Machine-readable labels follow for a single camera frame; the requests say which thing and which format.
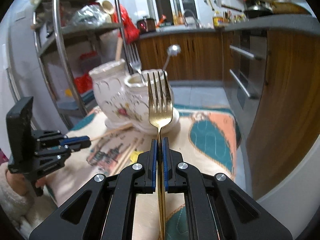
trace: screw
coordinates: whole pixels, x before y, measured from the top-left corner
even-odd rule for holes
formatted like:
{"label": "screw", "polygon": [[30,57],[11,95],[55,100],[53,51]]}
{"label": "screw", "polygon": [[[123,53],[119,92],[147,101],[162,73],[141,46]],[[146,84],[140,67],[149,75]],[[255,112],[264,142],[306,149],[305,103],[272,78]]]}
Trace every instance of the screw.
{"label": "screw", "polygon": [[103,181],[104,180],[104,176],[102,174],[98,174],[98,175],[94,176],[94,180],[96,182]]}
{"label": "screw", "polygon": [[217,180],[225,181],[227,177],[223,173],[218,173],[216,175],[216,178],[217,178]]}
{"label": "screw", "polygon": [[132,168],[136,171],[140,170],[142,168],[142,165],[140,163],[135,163],[132,165]]}
{"label": "screw", "polygon": [[179,164],[178,164],[178,168],[184,170],[184,169],[188,168],[188,164],[186,164],[186,163],[179,163]]}

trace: tile floor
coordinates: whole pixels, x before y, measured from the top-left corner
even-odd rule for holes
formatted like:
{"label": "tile floor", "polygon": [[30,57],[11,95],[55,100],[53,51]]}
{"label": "tile floor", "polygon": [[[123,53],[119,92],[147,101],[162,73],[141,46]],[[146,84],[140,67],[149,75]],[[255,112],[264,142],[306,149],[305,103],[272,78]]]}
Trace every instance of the tile floor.
{"label": "tile floor", "polygon": [[[172,90],[175,104],[230,107],[222,87],[172,87]],[[245,191],[244,163],[240,147],[237,150],[235,173],[236,184]]]}

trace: fork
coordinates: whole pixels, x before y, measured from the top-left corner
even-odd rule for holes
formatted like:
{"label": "fork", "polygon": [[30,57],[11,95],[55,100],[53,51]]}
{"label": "fork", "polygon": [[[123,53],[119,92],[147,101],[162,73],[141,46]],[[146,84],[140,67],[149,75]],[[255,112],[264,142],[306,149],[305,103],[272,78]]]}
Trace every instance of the fork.
{"label": "fork", "polygon": [[137,45],[135,44],[134,45],[134,48],[133,48],[133,45],[130,44],[129,47],[128,47],[128,57],[129,57],[129,65],[130,67],[137,71],[140,75],[140,78],[142,80],[142,83],[144,85],[146,85],[146,80],[144,78],[144,76],[142,75],[142,72],[141,72],[141,61],[140,61],[140,57],[139,57],[139,53],[138,53],[138,50],[137,50]]}
{"label": "fork", "polygon": [[162,143],[161,143],[161,129],[171,122],[172,116],[173,116],[173,109],[172,109],[172,101],[171,101],[169,84],[168,84],[168,80],[167,80],[167,76],[165,75],[165,72],[163,71],[164,88],[165,88],[165,103],[164,103],[164,95],[162,91],[160,73],[158,71],[161,105],[159,104],[159,95],[158,95],[158,89],[156,85],[155,73],[153,72],[152,74],[153,74],[153,84],[154,84],[155,95],[156,95],[156,104],[154,104],[150,76],[148,74],[149,122],[151,125],[155,126],[158,129],[158,134],[157,134],[158,151],[159,151],[157,152],[158,203],[159,203],[159,212],[160,212],[160,234],[161,234],[161,238],[164,239],[166,215],[165,215],[165,199],[164,199],[164,167],[163,167],[163,153],[162,153]]}

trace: hand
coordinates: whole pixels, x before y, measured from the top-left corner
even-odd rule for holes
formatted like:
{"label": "hand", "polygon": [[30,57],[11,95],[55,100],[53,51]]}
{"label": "hand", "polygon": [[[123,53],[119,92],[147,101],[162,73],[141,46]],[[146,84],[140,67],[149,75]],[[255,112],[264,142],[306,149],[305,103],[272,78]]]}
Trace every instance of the hand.
{"label": "hand", "polygon": [[[6,173],[8,184],[12,190],[20,196],[25,196],[28,193],[26,179],[22,174],[12,174],[9,170]],[[45,185],[45,177],[38,179],[36,187],[42,187]]]}

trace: tablecloth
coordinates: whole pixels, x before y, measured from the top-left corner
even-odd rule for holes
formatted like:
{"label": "tablecloth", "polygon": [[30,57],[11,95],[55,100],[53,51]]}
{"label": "tablecloth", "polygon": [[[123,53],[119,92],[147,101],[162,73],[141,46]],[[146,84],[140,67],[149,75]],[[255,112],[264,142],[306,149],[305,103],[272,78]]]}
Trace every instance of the tablecloth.
{"label": "tablecloth", "polygon": [[[235,118],[227,108],[199,108],[175,105],[179,111],[178,124],[167,134],[170,148],[182,153],[183,160],[202,173],[223,172],[234,179],[236,149],[241,135]],[[106,116],[99,107],[81,120],[67,135],[100,136],[107,130]],[[65,167],[47,177],[58,206],[71,197],[97,173],[117,174],[136,162],[138,154],[150,150],[151,135],[131,128],[94,141],[92,146],[72,153]],[[183,194],[167,194],[166,239],[188,239]],[[159,238],[157,194],[137,195],[132,239]]]}

